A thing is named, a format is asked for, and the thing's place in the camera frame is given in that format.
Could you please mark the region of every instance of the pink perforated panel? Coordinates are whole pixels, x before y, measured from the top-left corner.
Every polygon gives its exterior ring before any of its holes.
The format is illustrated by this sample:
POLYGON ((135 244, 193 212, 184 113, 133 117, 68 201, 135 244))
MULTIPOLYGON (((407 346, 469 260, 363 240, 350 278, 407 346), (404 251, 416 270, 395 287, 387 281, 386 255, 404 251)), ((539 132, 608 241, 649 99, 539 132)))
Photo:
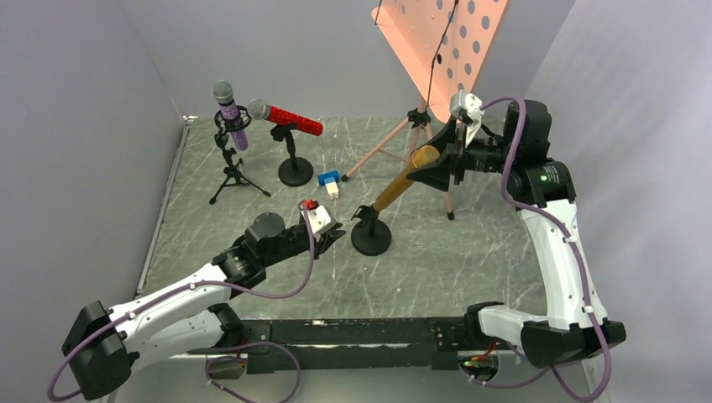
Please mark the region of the pink perforated panel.
MULTIPOLYGON (((504 16, 508 0, 460 0, 440 47, 430 91, 430 108, 446 122, 450 97, 470 90, 504 16)), ((427 98, 432 57, 448 25, 454 0, 383 0, 372 12, 418 91, 427 98)))

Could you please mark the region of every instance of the toy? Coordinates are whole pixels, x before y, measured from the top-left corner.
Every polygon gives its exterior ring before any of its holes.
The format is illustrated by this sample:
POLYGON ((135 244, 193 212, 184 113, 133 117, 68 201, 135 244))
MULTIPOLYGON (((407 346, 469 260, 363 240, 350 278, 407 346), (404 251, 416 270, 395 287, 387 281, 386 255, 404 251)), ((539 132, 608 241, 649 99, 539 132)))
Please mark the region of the toy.
POLYGON ((319 186, 325 186, 331 200, 338 199, 338 172, 333 170, 317 176, 319 186))

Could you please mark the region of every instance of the gray marble surface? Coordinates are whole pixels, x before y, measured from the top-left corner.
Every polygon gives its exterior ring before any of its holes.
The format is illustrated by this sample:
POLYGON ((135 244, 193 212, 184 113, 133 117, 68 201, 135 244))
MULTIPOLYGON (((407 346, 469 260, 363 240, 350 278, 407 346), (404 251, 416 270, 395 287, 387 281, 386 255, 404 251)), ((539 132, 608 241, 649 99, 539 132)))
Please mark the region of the gray marble surface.
MULTIPOLYGON (((319 118, 321 137, 296 132, 297 155, 310 160, 315 171, 312 181, 299 188, 280 183, 277 168, 288 157, 285 145, 272 140, 268 123, 255 122, 247 129, 249 148, 238 156, 244 159, 243 173, 273 196, 233 187, 213 206, 208 200, 223 180, 224 162, 213 140, 214 123, 198 120, 186 141, 144 290, 158 290, 199 269, 262 212, 279 213, 287 225, 296 223, 297 202, 305 198, 329 206, 350 232, 353 212, 375 200, 401 171, 401 162, 377 154, 348 182, 339 183, 336 201, 328 200, 316 174, 346 173, 401 119, 319 118)), ((433 123, 434 133, 441 126, 433 123)), ((404 155, 409 135, 404 130, 385 149, 404 155)), ((416 183, 381 213, 393 234, 385 254, 359 254, 347 234, 316 262, 309 285, 298 296, 266 300, 243 295, 231 305, 241 317, 275 319, 461 315, 479 301, 545 313, 535 251, 514 209, 501 200, 499 186, 498 175, 468 173, 464 183, 451 186, 456 217, 450 222, 442 193, 416 183)), ((268 268, 267 281, 258 289, 295 289, 306 264, 303 254, 268 268)))

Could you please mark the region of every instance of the white wall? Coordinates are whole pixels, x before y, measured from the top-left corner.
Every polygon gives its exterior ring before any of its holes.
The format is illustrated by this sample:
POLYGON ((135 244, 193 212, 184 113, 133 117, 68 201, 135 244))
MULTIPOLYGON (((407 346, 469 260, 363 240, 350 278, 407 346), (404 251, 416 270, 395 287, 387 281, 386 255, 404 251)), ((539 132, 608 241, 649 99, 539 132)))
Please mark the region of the white wall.
POLYGON ((616 402, 712 395, 712 3, 578 0, 527 96, 554 117, 596 290, 628 341, 616 402))
POLYGON ((182 118, 118 1, 6 0, 0 122, 0 400, 47 401, 79 310, 134 295, 182 118))
MULTIPOLYGON (((417 106, 373 24, 376 0, 120 1, 183 114, 212 116, 220 78, 238 103, 262 97, 307 116, 401 116, 417 106)), ((524 93, 573 3, 510 0, 478 95, 524 93)))

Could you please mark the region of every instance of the blue toy block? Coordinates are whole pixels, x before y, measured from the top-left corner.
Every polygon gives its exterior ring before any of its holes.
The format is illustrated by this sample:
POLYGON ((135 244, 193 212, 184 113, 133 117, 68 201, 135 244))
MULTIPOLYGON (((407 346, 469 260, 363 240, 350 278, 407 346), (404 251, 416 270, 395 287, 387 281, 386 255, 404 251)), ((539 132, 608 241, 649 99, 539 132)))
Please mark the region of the blue toy block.
POLYGON ((325 174, 317 175, 317 180, 319 180, 319 186, 325 186, 327 183, 338 182, 339 176, 338 172, 333 170, 325 174))

